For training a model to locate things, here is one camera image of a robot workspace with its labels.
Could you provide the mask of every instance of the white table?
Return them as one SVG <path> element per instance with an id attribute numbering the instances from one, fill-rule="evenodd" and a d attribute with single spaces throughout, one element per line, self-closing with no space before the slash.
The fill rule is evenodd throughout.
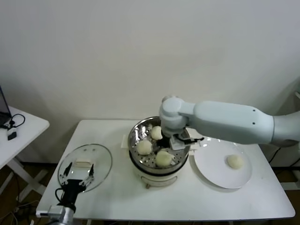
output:
<path id="1" fill-rule="evenodd" d="M 83 120 L 75 130 L 60 162 L 75 148 L 89 143 L 106 146 L 112 153 L 112 170 L 93 191 L 79 194 L 75 218 L 111 220 L 246 220 L 289 218 L 295 210 L 258 145 L 245 146 L 253 175 L 238 190 L 217 187 L 195 167 L 193 156 L 178 180 L 167 187 L 145 185 L 133 174 L 128 150 L 121 148 L 124 135 L 137 120 Z M 196 133 L 189 130 L 191 136 Z M 47 216 L 58 202 L 56 168 L 37 207 L 37 216 Z"/>
<path id="2" fill-rule="evenodd" d="M 41 195 L 44 193 L 45 186 L 38 182 L 47 174 L 47 171 L 41 170 L 35 178 L 32 178 L 23 169 L 23 166 L 19 163 L 15 156 L 33 140 L 35 140 L 41 133 L 43 133 L 49 127 L 49 122 L 13 107 L 9 107 L 9 109 L 12 115 L 19 113 L 25 116 L 26 121 L 17 128 L 17 137 L 10 141 L 8 141 L 7 138 L 7 131 L 5 129 L 0 129 L 0 169 L 3 166 L 8 165 L 16 174 L 28 183 L 28 186 L 20 193 L 19 196 L 19 201 L 22 202 L 31 190 L 35 190 Z M 21 116 L 15 116 L 14 121 L 15 124 L 18 125 L 23 121 L 23 118 Z M 10 173 L 0 187 L 0 194 L 12 177 L 13 173 Z"/>

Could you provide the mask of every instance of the glass lid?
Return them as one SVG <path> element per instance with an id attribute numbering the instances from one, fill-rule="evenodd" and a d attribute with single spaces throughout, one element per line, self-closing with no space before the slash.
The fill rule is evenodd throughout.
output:
<path id="1" fill-rule="evenodd" d="M 113 164 L 110 151 L 101 144 L 83 145 L 70 152 L 61 162 L 58 180 L 62 186 L 69 179 L 89 180 L 86 190 L 99 186 L 108 176 Z"/>

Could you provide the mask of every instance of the steamed bun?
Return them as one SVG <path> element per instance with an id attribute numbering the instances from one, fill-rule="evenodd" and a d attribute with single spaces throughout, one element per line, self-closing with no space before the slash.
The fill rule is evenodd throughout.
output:
<path id="1" fill-rule="evenodd" d="M 244 160 L 239 155 L 230 155 L 227 157 L 227 163 L 232 169 L 238 170 L 244 165 Z"/>
<path id="2" fill-rule="evenodd" d="M 142 140 L 137 144 L 136 148 L 137 152 L 143 156 L 149 155 L 152 152 L 152 144 L 148 140 Z"/>
<path id="3" fill-rule="evenodd" d="M 159 167 L 167 167 L 171 164 L 174 155 L 168 153 L 165 150 L 161 150 L 157 153 L 155 163 Z"/>
<path id="4" fill-rule="evenodd" d="M 163 139 L 163 136 L 161 135 L 161 127 L 160 126 L 156 126 L 151 130 L 151 137 L 154 140 Z"/>

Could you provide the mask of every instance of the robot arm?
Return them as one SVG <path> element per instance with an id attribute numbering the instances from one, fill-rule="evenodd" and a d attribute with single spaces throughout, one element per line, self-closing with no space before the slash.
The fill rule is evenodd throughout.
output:
<path id="1" fill-rule="evenodd" d="M 192 104 L 170 97 L 161 104 L 159 116 L 167 137 L 190 127 L 202 135 L 241 144 L 300 141 L 300 112 L 273 117 L 247 105 L 212 101 Z"/>

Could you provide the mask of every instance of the floor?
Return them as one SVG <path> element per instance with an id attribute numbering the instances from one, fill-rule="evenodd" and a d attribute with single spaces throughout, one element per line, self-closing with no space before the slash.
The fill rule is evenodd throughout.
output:
<path id="1" fill-rule="evenodd" d="M 48 170 L 48 174 L 43 178 L 41 183 L 47 186 L 54 170 L 55 165 L 25 165 L 25 170 L 31 175 L 35 176 L 42 169 Z M 11 172 L 10 168 L 7 166 L 3 167 L 0 170 L 0 184 L 4 182 L 6 177 Z M 277 171 L 280 172 L 277 177 L 280 182 L 293 182 L 295 178 L 291 172 L 288 171 Z M 35 216 L 35 207 L 38 205 L 38 201 L 41 198 L 41 195 L 32 191 L 23 202 L 19 205 L 24 205 L 27 203 L 33 202 L 30 207 L 29 205 L 24 206 L 21 210 L 18 211 L 18 223 L 13 220 L 12 214 L 2 218 L 9 212 L 13 211 L 16 208 L 17 201 L 15 198 L 18 195 L 18 189 L 22 190 L 26 187 L 26 182 L 21 178 L 14 176 L 10 181 L 6 189 L 0 195 L 0 225 L 29 225 L 31 220 L 35 221 L 35 225 L 45 225 L 48 222 L 47 218 L 36 218 Z M 234 225 L 299 225 L 300 224 L 300 191 L 287 191 L 287 196 L 289 197 L 291 203 L 293 204 L 296 210 L 296 216 L 291 219 L 280 219 L 280 220 L 264 220 L 264 221 L 239 221 L 234 222 Z M 92 225 L 227 225 L 228 222 L 129 222 L 129 221 L 92 221 Z"/>

